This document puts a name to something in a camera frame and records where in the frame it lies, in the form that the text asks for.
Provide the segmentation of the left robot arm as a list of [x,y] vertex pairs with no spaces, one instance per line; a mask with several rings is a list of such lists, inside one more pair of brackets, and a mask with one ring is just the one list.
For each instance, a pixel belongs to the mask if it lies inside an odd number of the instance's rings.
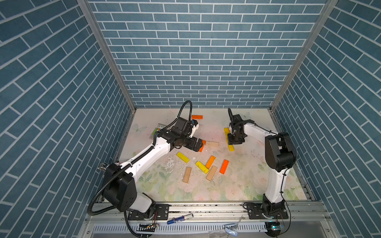
[[102,196],[120,212],[138,211],[152,215],[155,201],[148,195],[138,193],[136,182],[159,158],[178,147],[184,147],[199,152],[205,141],[194,136],[177,135],[167,130],[156,134],[152,145],[120,165],[112,164],[107,167],[104,177]]

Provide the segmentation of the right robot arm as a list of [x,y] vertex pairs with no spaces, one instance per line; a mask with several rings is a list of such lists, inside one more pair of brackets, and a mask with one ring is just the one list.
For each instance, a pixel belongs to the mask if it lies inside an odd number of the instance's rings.
[[265,218],[271,219],[285,210],[284,190],[286,177],[297,160],[297,152],[289,134],[264,129],[253,120],[242,120],[234,115],[227,135],[229,145],[245,142],[248,136],[265,145],[265,161],[270,168],[267,190],[260,208]]

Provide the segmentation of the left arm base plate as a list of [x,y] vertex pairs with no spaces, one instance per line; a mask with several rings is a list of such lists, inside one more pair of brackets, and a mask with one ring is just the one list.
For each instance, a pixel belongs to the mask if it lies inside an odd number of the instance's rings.
[[130,211],[128,220],[141,221],[141,220],[168,220],[169,204],[152,204],[149,209],[142,213],[137,210]]

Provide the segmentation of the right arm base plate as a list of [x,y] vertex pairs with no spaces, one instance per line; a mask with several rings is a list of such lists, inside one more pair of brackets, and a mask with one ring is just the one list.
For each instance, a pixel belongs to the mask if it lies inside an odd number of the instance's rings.
[[267,203],[253,203],[245,202],[243,204],[244,209],[247,210],[250,220],[260,220],[260,219],[283,219],[289,218],[288,211],[285,205],[275,204],[269,205]]

